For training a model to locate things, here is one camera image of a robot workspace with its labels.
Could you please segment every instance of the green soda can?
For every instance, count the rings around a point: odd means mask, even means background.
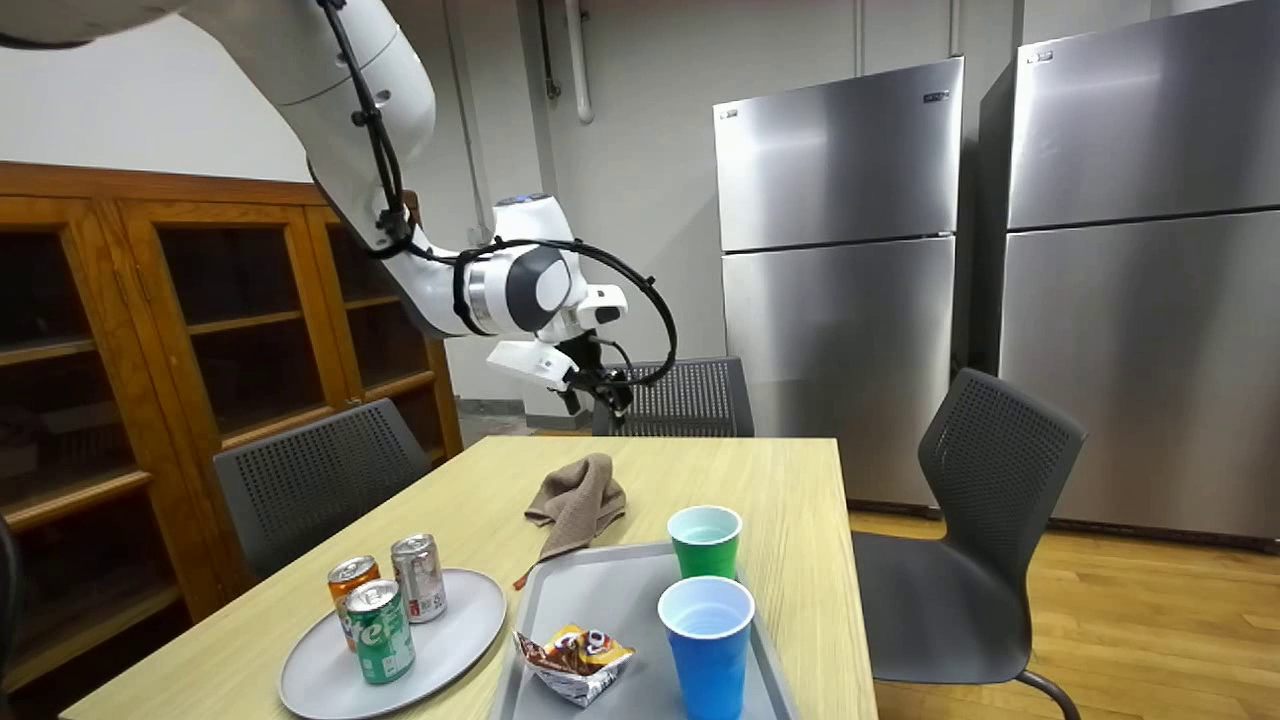
[[[401,585],[373,580],[348,595],[355,660],[365,682],[393,682],[410,669],[410,632],[401,602]]]

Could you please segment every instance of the stainless steel refrigerator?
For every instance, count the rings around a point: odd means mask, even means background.
[[[985,344],[1088,428],[1069,518],[1280,534],[1275,46],[1233,4],[1026,45],[985,100]]]
[[[933,502],[961,58],[717,105],[729,349],[755,434],[836,434],[848,499]]]

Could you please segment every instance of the table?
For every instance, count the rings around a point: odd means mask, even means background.
[[[874,714],[861,590],[836,440],[620,440],[620,434],[488,434],[212,611],[62,714],[286,714],[274,681],[292,642],[331,611],[323,570],[355,553],[389,555],[406,532],[432,532],[447,569],[493,575],[508,590],[498,642],[440,697],[403,714],[485,720],[508,669],[518,614],[511,580],[534,560],[545,529],[522,518],[541,479],[587,451],[612,457],[629,515],[595,534],[656,543],[683,502],[731,502],[746,529],[744,575],[761,632],[809,720]]]

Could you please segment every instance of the soda can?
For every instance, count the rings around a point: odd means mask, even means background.
[[[329,595],[331,595],[331,611],[337,621],[342,624],[342,634],[348,634],[348,648],[355,653],[355,632],[350,632],[350,621],[348,621],[348,595],[368,585],[368,580],[380,580],[383,570],[377,569],[373,555],[348,555],[339,562],[331,562],[329,570]]]
[[[427,624],[445,614],[445,580],[440,580],[440,553],[427,532],[401,534],[393,543],[395,585],[403,590],[406,624]]]
[[[410,632],[393,580],[361,585],[348,595],[365,682],[393,682],[410,669]]]

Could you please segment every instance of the wooden cabinet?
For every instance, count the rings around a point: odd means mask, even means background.
[[[307,184],[0,164],[5,687],[248,575],[212,451],[389,396],[461,451],[445,349]]]

